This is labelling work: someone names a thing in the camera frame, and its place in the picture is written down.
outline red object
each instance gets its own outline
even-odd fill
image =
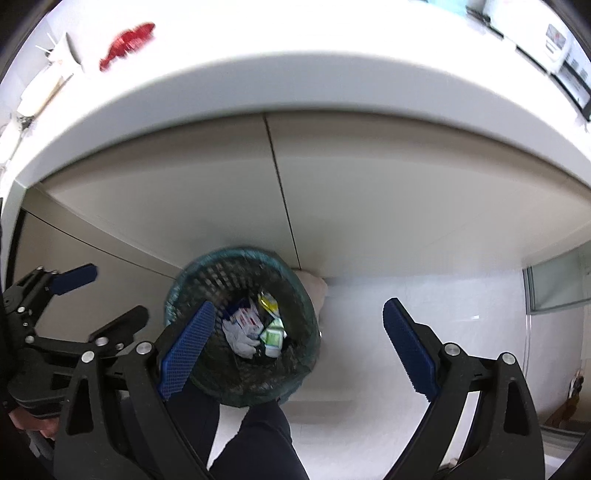
[[[102,72],[109,68],[109,64],[115,57],[125,58],[128,53],[139,50],[152,38],[152,30],[156,25],[152,22],[142,23],[133,30],[125,30],[113,40],[109,48],[109,54],[99,63]]]

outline dark pants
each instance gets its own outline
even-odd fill
[[[181,393],[170,398],[167,409],[207,465],[219,422],[219,404],[188,381]],[[122,417],[137,462],[157,472],[131,402],[122,402]],[[210,473],[216,480],[309,480],[291,444],[290,425],[275,401],[248,410],[238,433],[214,461]]]

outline cabinet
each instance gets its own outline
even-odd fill
[[[96,281],[53,297],[37,323],[37,333],[85,342],[96,329],[136,305],[143,305],[150,319],[136,339],[156,340],[164,329],[164,300],[173,283],[172,277],[114,257],[33,215],[26,215],[15,260],[15,280],[39,265],[63,272],[86,263],[98,267]]]
[[[253,245],[297,256],[262,116],[166,129],[98,152],[43,181],[92,225],[175,267]]]
[[[322,276],[519,269],[591,220],[587,188],[477,135],[353,113],[269,127],[301,266]]]

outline wastebasket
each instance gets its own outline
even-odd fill
[[[222,317],[228,305],[265,290],[275,297],[287,333],[280,357],[268,364],[232,352]],[[216,307],[214,331],[190,379],[224,405],[246,407],[292,393],[314,368],[320,332],[300,280],[275,253],[226,248],[194,260],[174,282],[164,308],[166,325],[191,316],[204,300]]]

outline blue gripper pad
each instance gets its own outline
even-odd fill
[[[204,302],[162,360],[158,391],[165,401],[173,393],[183,389],[197,358],[213,332],[215,321],[215,306],[210,301]]]
[[[94,282],[98,274],[96,265],[88,263],[74,270],[56,275],[51,281],[49,289],[54,295],[63,295]]]
[[[433,401],[439,393],[436,366],[421,343],[417,332],[410,325],[394,299],[385,303],[382,316],[384,329],[390,337],[414,389],[418,393],[424,394],[429,402]]]

